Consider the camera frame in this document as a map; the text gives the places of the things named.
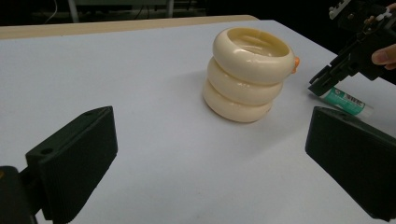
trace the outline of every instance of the cream ring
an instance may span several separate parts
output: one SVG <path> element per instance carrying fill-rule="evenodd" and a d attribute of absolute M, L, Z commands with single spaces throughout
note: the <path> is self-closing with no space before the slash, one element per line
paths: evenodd
<path fill-rule="evenodd" d="M 296 57 L 285 42 L 248 27 L 223 30 L 216 36 L 212 51 L 226 73 L 252 83 L 281 82 L 297 66 Z"/>
<path fill-rule="evenodd" d="M 283 82 L 259 85 L 231 77 L 219 67 L 213 57 L 207 65 L 207 78 L 220 94 L 244 105 L 268 104 L 279 95 L 283 86 Z"/>
<path fill-rule="evenodd" d="M 208 79 L 203 89 L 204 99 L 216 113 L 226 119 L 238 122 L 253 122 L 264 117 L 271 109 L 272 102 L 266 105 L 242 105 L 218 93 Z"/>

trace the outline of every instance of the robotic arm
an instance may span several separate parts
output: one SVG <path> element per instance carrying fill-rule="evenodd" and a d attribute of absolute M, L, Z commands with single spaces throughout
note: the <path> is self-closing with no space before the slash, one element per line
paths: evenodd
<path fill-rule="evenodd" d="M 361 73 L 375 80 L 388 73 L 383 66 L 373 64 L 371 56 L 376 50 L 396 43 L 396 13 L 393 14 L 370 0 L 345 0 L 331 7 L 330 19 L 339 17 L 338 26 L 356 32 L 356 39 L 309 81 L 308 89 L 321 96 L 347 76 Z"/>

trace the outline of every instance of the wooden table edge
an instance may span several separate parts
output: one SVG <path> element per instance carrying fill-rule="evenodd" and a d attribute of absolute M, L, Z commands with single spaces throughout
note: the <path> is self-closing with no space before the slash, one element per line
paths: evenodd
<path fill-rule="evenodd" d="M 0 39 L 31 38 L 62 35 L 86 35 L 108 32 L 145 30 L 186 25 L 209 24 L 227 21 L 256 21 L 250 15 L 228 15 L 188 17 L 139 21 L 101 21 L 82 23 L 61 23 L 47 25 L 23 25 L 0 27 Z"/>

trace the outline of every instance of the stacked ring toy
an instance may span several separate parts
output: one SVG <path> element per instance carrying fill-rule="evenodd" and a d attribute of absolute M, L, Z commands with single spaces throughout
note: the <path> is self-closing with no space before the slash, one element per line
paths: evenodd
<path fill-rule="evenodd" d="M 204 99 L 217 114 L 238 122 L 263 118 L 299 64 L 285 42 L 248 27 L 223 30 L 212 51 Z"/>

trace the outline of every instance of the mounting hole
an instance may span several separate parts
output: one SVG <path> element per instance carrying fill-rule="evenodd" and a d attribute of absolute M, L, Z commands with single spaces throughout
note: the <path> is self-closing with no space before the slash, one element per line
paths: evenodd
<path fill-rule="evenodd" d="M 43 155 L 48 155 L 51 152 L 53 152 L 53 148 L 50 148 L 50 147 L 44 148 L 44 149 L 41 150 L 41 154 L 43 154 Z"/>

